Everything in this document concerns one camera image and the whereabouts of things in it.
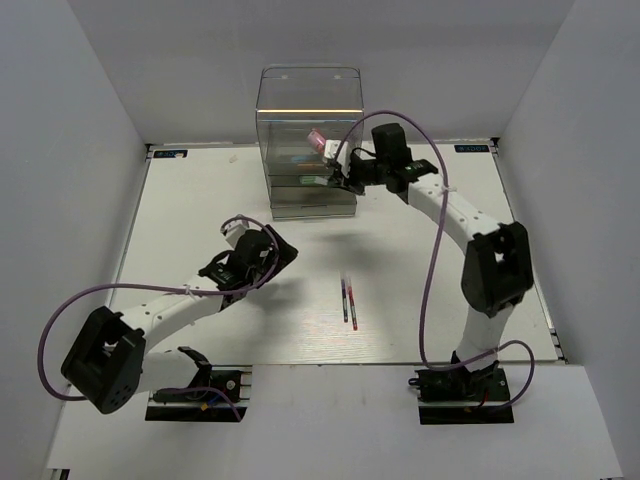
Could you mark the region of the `green capped highlighter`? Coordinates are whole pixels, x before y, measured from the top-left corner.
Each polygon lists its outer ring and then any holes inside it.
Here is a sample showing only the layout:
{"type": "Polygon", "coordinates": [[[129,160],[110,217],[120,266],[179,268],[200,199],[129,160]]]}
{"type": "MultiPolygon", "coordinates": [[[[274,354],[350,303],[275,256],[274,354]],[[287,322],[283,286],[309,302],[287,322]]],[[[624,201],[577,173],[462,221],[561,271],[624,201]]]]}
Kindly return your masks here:
{"type": "Polygon", "coordinates": [[[329,179],[327,177],[324,176],[300,176],[299,177],[299,182],[301,185],[317,185],[314,183],[314,180],[316,178],[323,178],[323,179],[329,179]]]}

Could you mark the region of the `pink capped clip jar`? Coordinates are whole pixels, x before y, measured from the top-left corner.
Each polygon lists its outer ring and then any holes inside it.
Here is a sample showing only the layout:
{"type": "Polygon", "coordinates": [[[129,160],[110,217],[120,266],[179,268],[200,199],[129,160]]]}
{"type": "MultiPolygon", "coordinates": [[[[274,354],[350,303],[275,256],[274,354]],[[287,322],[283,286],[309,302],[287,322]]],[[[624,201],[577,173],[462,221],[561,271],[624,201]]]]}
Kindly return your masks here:
{"type": "Polygon", "coordinates": [[[312,129],[307,135],[307,141],[314,151],[320,154],[324,153],[326,147],[326,139],[318,130],[312,129]]]}

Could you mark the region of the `purple pen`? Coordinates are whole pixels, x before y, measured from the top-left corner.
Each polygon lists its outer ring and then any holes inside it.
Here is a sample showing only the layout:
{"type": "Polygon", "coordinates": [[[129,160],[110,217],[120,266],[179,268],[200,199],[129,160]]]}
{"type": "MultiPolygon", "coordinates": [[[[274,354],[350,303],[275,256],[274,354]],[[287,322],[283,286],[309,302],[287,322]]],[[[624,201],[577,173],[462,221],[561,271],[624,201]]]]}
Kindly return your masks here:
{"type": "Polygon", "coordinates": [[[343,312],[343,322],[349,322],[349,311],[348,311],[348,299],[347,299],[347,290],[346,290],[346,281],[345,275],[343,272],[340,272],[340,288],[341,288],[341,302],[342,302],[342,312],[343,312]]]}

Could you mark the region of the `clear plastic drawer organizer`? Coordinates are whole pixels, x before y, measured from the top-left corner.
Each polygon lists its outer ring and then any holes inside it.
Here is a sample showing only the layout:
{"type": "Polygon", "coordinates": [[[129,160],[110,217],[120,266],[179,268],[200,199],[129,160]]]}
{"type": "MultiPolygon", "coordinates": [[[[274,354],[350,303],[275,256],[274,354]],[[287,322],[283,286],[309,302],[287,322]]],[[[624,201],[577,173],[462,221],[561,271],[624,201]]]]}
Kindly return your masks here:
{"type": "Polygon", "coordinates": [[[360,71],[336,64],[281,64],[263,69],[255,121],[272,217],[350,217],[354,194],[332,187],[328,154],[362,143],[360,71]]]}

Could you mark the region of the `red pen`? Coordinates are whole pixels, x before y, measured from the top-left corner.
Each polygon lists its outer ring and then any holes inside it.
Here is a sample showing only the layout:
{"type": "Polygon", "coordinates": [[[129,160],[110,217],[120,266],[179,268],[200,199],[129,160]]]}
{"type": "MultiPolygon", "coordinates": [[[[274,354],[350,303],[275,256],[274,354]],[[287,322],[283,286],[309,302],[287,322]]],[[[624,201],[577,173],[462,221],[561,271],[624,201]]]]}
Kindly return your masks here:
{"type": "Polygon", "coordinates": [[[356,306],[355,306],[355,300],[354,300],[354,295],[353,295],[352,283],[351,283],[351,279],[349,277],[347,277],[347,279],[346,279],[346,289],[347,289],[347,299],[348,299],[348,304],[349,304],[349,311],[350,311],[350,314],[351,314],[352,328],[353,328],[354,331],[358,331],[356,306]]]}

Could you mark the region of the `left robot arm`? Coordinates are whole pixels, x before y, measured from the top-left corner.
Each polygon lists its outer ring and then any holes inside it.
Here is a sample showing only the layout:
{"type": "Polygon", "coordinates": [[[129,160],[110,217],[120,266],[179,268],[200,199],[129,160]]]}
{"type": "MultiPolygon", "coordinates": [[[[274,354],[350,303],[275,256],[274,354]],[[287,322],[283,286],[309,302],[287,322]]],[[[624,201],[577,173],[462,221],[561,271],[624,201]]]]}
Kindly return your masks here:
{"type": "Polygon", "coordinates": [[[230,247],[183,285],[124,311],[91,312],[66,355],[62,375],[101,413],[120,409],[135,394],[162,402],[235,405],[225,380],[214,381],[207,358],[188,346],[156,347],[198,320],[218,314],[272,280],[298,256],[270,225],[246,221],[222,230],[230,247]]]}

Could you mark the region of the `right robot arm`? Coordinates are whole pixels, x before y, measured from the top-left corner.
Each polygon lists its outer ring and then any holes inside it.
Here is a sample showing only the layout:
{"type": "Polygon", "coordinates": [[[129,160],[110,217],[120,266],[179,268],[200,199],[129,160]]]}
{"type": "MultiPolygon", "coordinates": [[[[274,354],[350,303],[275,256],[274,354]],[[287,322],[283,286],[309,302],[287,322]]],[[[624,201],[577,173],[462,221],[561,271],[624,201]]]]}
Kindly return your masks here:
{"type": "Polygon", "coordinates": [[[461,290],[468,304],[462,338],[447,367],[428,366],[422,384],[442,400],[483,395],[498,368],[507,321],[533,285],[528,233],[519,222],[499,222],[469,203],[448,182],[442,162],[417,160],[397,123],[372,131],[374,150],[361,158],[345,141],[321,146],[332,185],[356,195],[383,185],[437,225],[464,255],[461,290]]]}

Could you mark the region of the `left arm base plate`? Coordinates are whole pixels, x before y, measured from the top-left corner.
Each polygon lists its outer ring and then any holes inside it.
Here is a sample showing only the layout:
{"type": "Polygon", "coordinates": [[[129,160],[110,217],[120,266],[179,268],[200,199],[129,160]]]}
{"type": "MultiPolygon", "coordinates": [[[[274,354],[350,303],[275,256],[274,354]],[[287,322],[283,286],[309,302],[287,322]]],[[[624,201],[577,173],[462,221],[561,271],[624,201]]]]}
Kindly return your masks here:
{"type": "Polygon", "coordinates": [[[152,392],[145,420],[150,422],[238,423],[248,409],[251,367],[210,367],[188,384],[193,392],[152,392]]]}

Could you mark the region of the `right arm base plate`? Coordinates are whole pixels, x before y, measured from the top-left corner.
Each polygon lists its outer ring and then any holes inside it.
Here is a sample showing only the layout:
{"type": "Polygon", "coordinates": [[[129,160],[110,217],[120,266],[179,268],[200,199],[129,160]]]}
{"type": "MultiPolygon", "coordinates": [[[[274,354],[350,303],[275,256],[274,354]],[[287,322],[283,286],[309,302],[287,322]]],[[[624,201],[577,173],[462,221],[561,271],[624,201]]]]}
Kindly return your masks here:
{"type": "Polygon", "coordinates": [[[408,386],[417,392],[421,425],[512,424],[511,400],[504,370],[469,374],[462,368],[445,372],[416,370],[408,386]]]}

